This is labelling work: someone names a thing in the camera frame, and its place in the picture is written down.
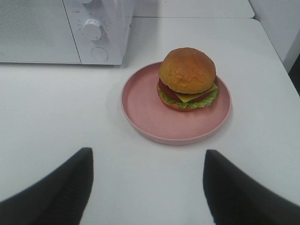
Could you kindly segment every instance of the pink plate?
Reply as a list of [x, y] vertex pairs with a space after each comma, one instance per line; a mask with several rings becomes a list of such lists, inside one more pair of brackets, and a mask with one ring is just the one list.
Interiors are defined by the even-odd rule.
[[121, 105], [129, 123], [143, 136], [165, 144], [190, 144], [211, 135], [227, 119], [231, 109], [228, 88], [220, 78], [217, 98], [210, 106], [178, 112], [159, 99], [158, 69], [161, 62], [145, 66], [125, 83]]

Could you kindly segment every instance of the white microwave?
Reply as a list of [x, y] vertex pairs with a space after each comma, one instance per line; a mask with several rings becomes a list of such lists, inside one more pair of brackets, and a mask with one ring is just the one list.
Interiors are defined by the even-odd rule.
[[0, 62], [122, 63], [134, 0], [0, 0]]

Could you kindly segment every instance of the plate rim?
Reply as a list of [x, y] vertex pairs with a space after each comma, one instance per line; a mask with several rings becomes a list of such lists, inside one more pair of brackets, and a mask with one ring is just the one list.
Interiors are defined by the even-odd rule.
[[207, 137], [207, 136], [209, 136], [209, 135], [211, 135], [211, 134], [213, 134], [217, 129], [219, 129], [222, 125], [223, 125], [223, 123], [225, 122], [225, 121], [227, 121], [227, 119], [228, 119], [228, 117], [229, 117], [229, 114], [230, 114], [230, 112], [231, 112], [231, 110], [232, 110], [232, 98], [231, 98], [231, 94], [230, 94], [230, 91], [229, 91], [229, 89], [228, 89], [228, 87], [227, 87], [227, 85], [224, 83], [224, 81], [217, 75], [216, 77], [218, 78], [218, 80], [225, 86], [225, 89], [226, 89], [226, 91], [227, 91], [227, 93], [228, 93], [228, 96], [229, 96], [229, 107], [228, 107], [228, 111], [227, 111], [227, 113], [226, 113], [226, 115], [225, 115], [225, 117], [224, 117], [224, 119], [221, 121], [221, 123], [219, 123], [215, 128], [213, 128], [212, 130], [210, 130], [209, 132], [207, 132], [207, 133], [205, 133], [205, 134], [203, 134], [203, 135], [198, 135], [198, 136], [194, 136], [194, 137], [190, 137], [190, 138], [181, 138], [181, 139], [178, 139], [178, 138], [162, 138], [162, 137], [160, 137], [160, 136], [156, 136], [156, 135], [153, 135], [153, 134], [150, 134], [150, 133], [148, 133], [148, 132], [146, 132], [146, 131], [144, 131], [144, 130], [142, 130], [141, 128], [139, 128], [129, 117], [128, 117], [128, 115], [127, 115], [127, 113], [126, 113], [126, 111], [125, 111], [125, 109], [124, 109], [124, 104], [123, 104], [123, 93], [124, 93], [124, 90], [125, 90], [125, 87], [126, 87], [126, 85], [127, 85], [127, 83], [130, 81], [130, 79], [133, 77], [133, 76], [135, 76], [136, 75], [136, 73], [137, 72], [139, 72], [140, 70], [142, 70], [142, 69], [144, 69], [144, 68], [146, 68], [146, 67], [150, 67], [150, 66], [152, 66], [152, 65], [155, 65], [155, 64], [158, 64], [158, 63], [162, 63], [162, 61], [158, 61], [158, 62], [153, 62], [153, 63], [150, 63], [150, 64], [147, 64], [147, 65], [145, 65], [145, 66], [143, 66], [143, 67], [141, 67], [141, 68], [139, 68], [139, 69], [137, 69], [126, 81], [125, 81], [125, 83], [124, 83], [124, 85], [123, 85], [123, 87], [122, 87], [122, 91], [121, 91], [121, 108], [122, 108], [122, 111], [123, 111], [123, 113], [124, 113], [124, 115], [125, 115], [125, 117], [126, 117], [126, 119], [128, 120], [128, 122], [136, 129], [136, 130], [138, 130], [139, 131], [139, 133], [141, 133], [143, 136], [145, 136], [145, 135], [147, 135], [147, 138], [149, 138], [149, 137], [152, 137], [152, 138], [155, 138], [156, 139], [156, 141], [157, 142], [160, 142], [159, 140], [161, 140], [161, 142], [160, 143], [166, 143], [166, 142], [175, 142], [175, 143], [180, 143], [180, 142], [189, 142], [189, 141], [193, 141], [193, 140], [201, 140], [201, 139], [203, 139], [203, 138], [205, 138], [205, 137]]

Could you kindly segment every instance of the tomato slice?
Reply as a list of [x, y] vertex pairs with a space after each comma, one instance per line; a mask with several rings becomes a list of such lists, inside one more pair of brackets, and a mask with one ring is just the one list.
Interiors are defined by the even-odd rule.
[[[161, 81], [161, 79], [159, 79], [159, 81], [158, 81], [158, 86], [170, 99], [178, 101], [178, 102], [182, 102], [181, 99], [174, 93], [174, 91], [172, 89], [170, 89], [168, 86], [164, 85], [164, 83]], [[210, 92], [207, 92], [204, 95], [201, 95], [200, 97], [194, 98], [194, 99], [190, 100], [189, 102], [200, 102], [203, 99], [205, 99], [206, 97], [208, 97], [208, 95], [210, 95]]]
[[168, 86], [164, 85], [164, 83], [159, 79], [158, 86], [165, 95], [167, 95], [170, 99], [182, 102], [177, 95], [175, 95], [174, 91], [172, 91]]

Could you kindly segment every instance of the white countertop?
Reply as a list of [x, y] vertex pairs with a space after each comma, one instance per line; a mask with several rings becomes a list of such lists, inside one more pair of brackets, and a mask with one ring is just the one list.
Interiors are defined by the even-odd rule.
[[136, 0], [136, 17], [254, 18], [248, 0]]
[[[232, 112], [202, 142], [159, 144], [131, 127], [120, 92], [133, 72], [184, 46], [213, 59]], [[202, 188], [207, 149], [300, 205], [300, 98], [256, 20], [134, 18], [120, 67], [0, 71], [0, 201], [92, 147], [94, 184], [81, 225], [212, 225]]]

